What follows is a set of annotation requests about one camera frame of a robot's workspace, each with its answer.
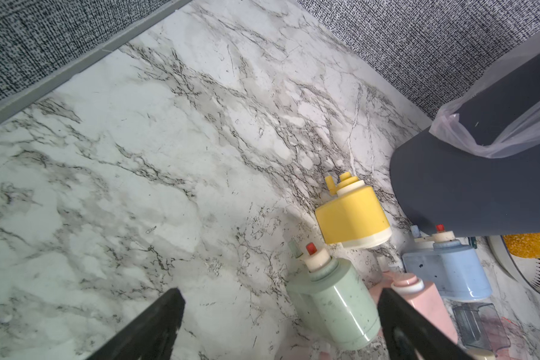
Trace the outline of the yellow pencil sharpener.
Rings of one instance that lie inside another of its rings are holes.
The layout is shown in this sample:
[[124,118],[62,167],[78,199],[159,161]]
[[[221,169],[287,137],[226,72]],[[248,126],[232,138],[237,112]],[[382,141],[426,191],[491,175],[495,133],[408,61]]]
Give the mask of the yellow pencil sharpener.
[[339,175],[338,181],[328,175],[325,183],[334,199],[318,207],[315,215],[327,245],[352,250],[390,240],[392,228],[371,186],[351,172]]

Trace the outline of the dark grey trash bin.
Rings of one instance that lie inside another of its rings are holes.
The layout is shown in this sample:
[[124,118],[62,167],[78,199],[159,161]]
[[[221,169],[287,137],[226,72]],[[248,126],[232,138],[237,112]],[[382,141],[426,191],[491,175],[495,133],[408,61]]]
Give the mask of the dark grey trash bin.
[[[539,101],[537,55],[466,102],[460,123],[489,145]],[[396,148],[390,180],[404,214],[425,233],[440,224],[463,237],[540,233],[540,144],[487,159],[424,130]]]

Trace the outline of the light blue pencil sharpener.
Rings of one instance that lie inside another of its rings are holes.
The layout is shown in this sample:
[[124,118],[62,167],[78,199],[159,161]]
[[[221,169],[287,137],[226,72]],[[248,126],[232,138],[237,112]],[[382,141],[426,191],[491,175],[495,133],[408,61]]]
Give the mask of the light blue pencil sharpener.
[[492,288],[476,249],[462,244],[443,225],[427,235],[411,226],[415,244],[403,252],[405,270],[436,285],[444,299],[456,302],[480,302],[492,294]]

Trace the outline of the green pencil sharpener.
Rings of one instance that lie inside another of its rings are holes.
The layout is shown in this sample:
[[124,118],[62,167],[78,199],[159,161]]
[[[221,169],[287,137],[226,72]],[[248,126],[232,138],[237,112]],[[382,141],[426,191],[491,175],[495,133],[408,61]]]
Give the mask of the green pencil sharpener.
[[340,350],[360,350],[381,330],[377,305],[353,264],[312,242],[297,257],[306,270],[286,284],[304,326]]

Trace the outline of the pink pencil sharpener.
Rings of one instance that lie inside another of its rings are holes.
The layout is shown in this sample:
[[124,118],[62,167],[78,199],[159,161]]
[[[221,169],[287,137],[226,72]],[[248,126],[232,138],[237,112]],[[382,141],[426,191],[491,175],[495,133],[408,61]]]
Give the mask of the pink pencil sharpener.
[[458,333],[435,283],[412,273],[384,271],[382,281],[369,289],[376,303],[384,289],[394,290],[449,340],[458,343]]

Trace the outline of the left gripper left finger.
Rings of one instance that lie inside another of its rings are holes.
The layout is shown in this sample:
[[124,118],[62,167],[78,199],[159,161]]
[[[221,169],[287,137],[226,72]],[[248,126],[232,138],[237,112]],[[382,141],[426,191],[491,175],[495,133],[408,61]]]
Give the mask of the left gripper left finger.
[[168,289],[89,358],[169,359],[184,310],[185,300],[179,289]]

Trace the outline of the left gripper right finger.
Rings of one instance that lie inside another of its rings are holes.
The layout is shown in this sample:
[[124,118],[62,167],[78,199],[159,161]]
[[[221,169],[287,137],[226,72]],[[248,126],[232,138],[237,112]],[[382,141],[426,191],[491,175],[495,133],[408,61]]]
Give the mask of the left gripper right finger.
[[472,359],[393,289],[382,290],[377,310],[390,359]]

